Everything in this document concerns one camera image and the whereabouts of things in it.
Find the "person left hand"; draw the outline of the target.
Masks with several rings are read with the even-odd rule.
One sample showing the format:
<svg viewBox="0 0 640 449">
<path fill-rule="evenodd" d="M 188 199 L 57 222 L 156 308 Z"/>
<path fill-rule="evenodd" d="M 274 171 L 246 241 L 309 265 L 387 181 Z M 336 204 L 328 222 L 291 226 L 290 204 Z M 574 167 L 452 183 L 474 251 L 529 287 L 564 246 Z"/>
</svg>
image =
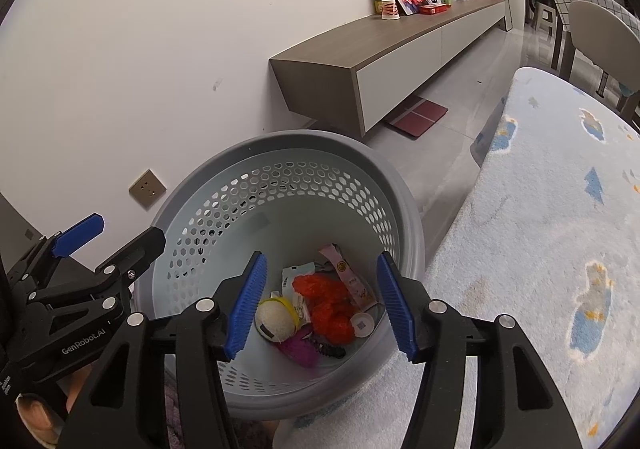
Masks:
<svg viewBox="0 0 640 449">
<path fill-rule="evenodd" d="M 86 365 L 63 380 L 67 412 L 73 408 L 92 369 L 93 365 Z M 19 395 L 15 404 L 22 423 L 36 442 L 43 448 L 55 448 L 63 428 L 61 418 L 35 396 Z"/>
</svg>

